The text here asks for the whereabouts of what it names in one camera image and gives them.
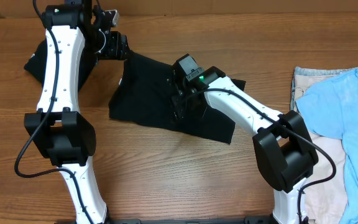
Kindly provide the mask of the black t-shirt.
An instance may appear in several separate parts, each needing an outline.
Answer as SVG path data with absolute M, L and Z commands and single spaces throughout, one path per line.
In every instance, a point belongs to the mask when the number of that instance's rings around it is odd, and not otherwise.
M 171 65 L 132 52 L 110 99 L 109 117 L 230 144 L 235 122 L 210 106 L 201 116 L 186 112 L 184 119 L 175 119 L 172 76 Z

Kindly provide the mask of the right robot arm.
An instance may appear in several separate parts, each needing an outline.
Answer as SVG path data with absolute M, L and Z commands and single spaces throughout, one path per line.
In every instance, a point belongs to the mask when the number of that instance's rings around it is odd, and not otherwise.
M 246 221 L 308 223 L 301 188 L 312 175 L 318 155 L 302 117 L 295 111 L 283 114 L 259 103 L 223 71 L 216 67 L 205 70 L 188 54 L 173 64 L 173 81 L 177 120 L 200 119 L 212 108 L 252 136 L 257 167 L 273 188 L 275 205 L 271 216 Z

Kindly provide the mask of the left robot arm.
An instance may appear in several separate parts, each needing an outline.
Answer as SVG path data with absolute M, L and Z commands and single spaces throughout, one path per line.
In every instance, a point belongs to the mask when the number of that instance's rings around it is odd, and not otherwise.
M 93 169 L 96 133 L 80 113 L 78 91 L 85 64 L 129 58 L 127 37 L 114 30 L 119 13 L 102 10 L 98 2 L 80 0 L 48 5 L 38 16 L 47 44 L 44 85 L 36 112 L 24 116 L 30 138 L 17 156 L 14 171 L 23 178 L 60 173 L 75 207 L 75 223 L 111 223 Z M 19 170 L 31 143 L 53 169 L 32 175 Z

